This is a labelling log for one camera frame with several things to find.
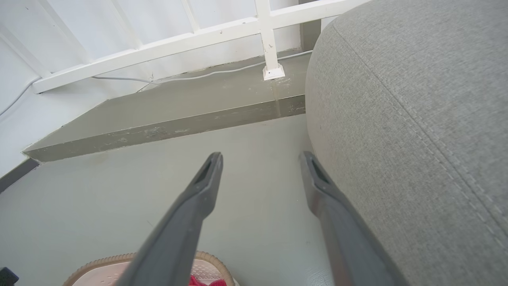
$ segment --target concrete step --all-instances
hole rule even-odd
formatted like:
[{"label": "concrete step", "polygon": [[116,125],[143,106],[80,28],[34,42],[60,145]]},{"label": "concrete step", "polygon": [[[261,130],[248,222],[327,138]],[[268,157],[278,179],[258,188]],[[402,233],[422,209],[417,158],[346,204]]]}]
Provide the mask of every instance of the concrete step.
[{"label": "concrete step", "polygon": [[[297,53],[286,51],[280,56]],[[150,84],[107,100],[28,147],[38,162],[56,161],[146,142],[305,113],[310,54],[280,61],[285,77],[263,80],[264,65],[194,80]],[[179,75],[194,77],[263,61],[262,57]]]}]

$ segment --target black object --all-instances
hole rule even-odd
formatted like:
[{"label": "black object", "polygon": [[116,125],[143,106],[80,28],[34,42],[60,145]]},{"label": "black object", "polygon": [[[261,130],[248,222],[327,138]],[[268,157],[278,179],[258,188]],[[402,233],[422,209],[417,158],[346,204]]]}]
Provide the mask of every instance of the black object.
[{"label": "black object", "polygon": [[303,152],[300,165],[307,204],[321,221],[335,285],[408,285],[317,158]]},{"label": "black object", "polygon": [[0,269],[0,286],[12,286],[19,280],[19,277],[14,274],[9,268],[3,267]]},{"label": "black object", "polygon": [[203,219],[215,207],[223,169],[212,153],[122,274],[116,286],[188,285]]},{"label": "black object", "polygon": [[[407,285],[314,155],[303,152],[300,163],[307,204],[321,221],[335,285]],[[215,206],[222,168],[222,155],[212,153],[150,234],[116,286],[188,285],[201,225]]]}]

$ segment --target floor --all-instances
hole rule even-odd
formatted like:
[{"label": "floor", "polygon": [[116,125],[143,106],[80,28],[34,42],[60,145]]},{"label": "floor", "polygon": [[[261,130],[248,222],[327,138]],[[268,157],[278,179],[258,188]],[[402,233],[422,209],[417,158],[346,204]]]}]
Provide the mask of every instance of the floor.
[{"label": "floor", "polygon": [[333,284],[298,155],[305,115],[45,163],[0,194],[0,267],[58,286],[82,265],[137,251],[207,156],[224,171],[198,250],[242,286]]}]

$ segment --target white railing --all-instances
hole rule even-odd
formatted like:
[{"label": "white railing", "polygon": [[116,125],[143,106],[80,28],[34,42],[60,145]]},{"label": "white railing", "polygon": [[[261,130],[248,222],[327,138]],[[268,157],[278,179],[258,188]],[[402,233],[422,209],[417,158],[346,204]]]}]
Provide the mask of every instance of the white railing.
[{"label": "white railing", "polygon": [[193,33],[186,33],[149,44],[143,44],[136,36],[117,0],[108,0],[117,20],[129,37],[132,49],[95,61],[90,60],[86,49],[64,24],[47,0],[37,1],[44,9],[47,18],[58,27],[61,35],[69,42],[83,62],[82,65],[51,73],[6,27],[0,24],[0,38],[41,77],[33,84],[34,92],[41,93],[85,78],[164,56],[256,34],[261,34],[265,54],[264,79],[284,77],[284,69],[277,62],[274,29],[339,15],[369,0],[319,0],[275,11],[270,10],[269,0],[255,0],[256,17],[244,18],[204,29],[199,28],[188,0],[182,0]]}]

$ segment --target gray fabric ottoman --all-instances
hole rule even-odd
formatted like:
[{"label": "gray fabric ottoman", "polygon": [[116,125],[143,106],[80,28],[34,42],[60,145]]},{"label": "gray fabric ottoman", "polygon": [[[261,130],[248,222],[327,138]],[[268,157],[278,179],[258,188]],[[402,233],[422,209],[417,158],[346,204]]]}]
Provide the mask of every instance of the gray fabric ottoman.
[{"label": "gray fabric ottoman", "polygon": [[373,0],[321,34],[314,151],[412,285],[508,285],[508,1]]}]

